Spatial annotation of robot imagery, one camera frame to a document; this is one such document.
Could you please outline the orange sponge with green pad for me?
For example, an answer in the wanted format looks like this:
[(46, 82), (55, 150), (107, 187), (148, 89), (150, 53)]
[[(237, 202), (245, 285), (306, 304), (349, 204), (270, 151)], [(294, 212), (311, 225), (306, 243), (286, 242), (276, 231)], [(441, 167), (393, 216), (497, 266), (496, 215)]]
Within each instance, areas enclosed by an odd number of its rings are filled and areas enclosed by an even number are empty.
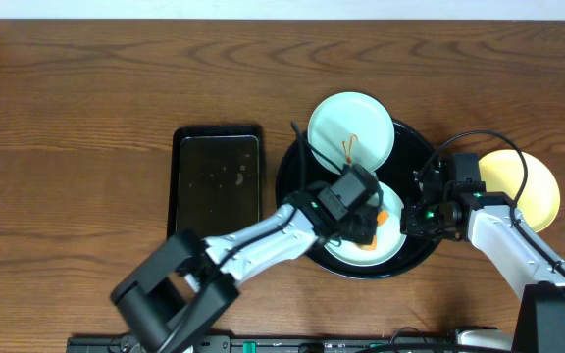
[(388, 220), (389, 212), (387, 210), (380, 210), (377, 215), (377, 226), (376, 232), (372, 237), (372, 242), (370, 244), (358, 245), (358, 248), (364, 251), (376, 250), (378, 246), (378, 231), (380, 227)]

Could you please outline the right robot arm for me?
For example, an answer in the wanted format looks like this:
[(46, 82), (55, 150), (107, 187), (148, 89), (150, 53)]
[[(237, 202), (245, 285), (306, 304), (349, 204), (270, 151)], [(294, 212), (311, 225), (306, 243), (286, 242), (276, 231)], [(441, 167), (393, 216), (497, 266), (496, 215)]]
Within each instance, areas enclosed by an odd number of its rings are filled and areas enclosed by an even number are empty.
[(513, 352), (565, 352), (565, 261), (502, 192), (406, 200), (401, 231), (467, 241), (483, 252), (521, 301)]

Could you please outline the pale green plate with sauce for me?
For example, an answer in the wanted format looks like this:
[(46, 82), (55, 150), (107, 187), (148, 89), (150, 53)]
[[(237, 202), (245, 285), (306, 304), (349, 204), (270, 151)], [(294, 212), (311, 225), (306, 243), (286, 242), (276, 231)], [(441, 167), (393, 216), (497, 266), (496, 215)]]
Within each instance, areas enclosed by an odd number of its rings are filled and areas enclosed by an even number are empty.
[(406, 236), (400, 231), (400, 216), (404, 207), (400, 197), (386, 184), (380, 182), (383, 192), (382, 210), (389, 212), (388, 220), (378, 231), (376, 250), (364, 251), (358, 244), (342, 240), (331, 241), (326, 250), (344, 264), (356, 267), (371, 267), (391, 259), (403, 246)]

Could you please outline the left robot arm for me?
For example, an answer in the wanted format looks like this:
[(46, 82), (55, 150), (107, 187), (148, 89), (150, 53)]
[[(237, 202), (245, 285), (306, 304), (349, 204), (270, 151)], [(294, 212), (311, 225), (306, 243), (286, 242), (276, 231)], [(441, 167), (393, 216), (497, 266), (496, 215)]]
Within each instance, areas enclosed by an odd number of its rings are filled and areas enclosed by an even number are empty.
[(238, 297), (238, 288), (272, 266), (334, 238), (370, 240), (381, 208), (363, 196), (350, 205), (328, 190), (295, 192), (268, 219), (220, 236), (170, 236), (110, 298), (144, 352), (182, 352)]

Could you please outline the yellow plate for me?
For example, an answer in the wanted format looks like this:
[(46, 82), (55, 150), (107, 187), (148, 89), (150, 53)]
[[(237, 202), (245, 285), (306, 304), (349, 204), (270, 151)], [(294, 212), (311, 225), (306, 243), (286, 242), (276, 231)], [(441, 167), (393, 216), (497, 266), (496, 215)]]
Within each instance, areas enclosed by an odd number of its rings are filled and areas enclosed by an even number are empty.
[[(517, 208), (535, 232), (550, 226), (560, 208), (560, 190), (550, 169), (539, 159), (523, 153), (527, 163), (527, 184)], [(479, 160), (482, 181), (488, 192), (502, 191), (510, 198), (517, 195), (524, 177), (520, 157), (514, 150), (497, 150)]]

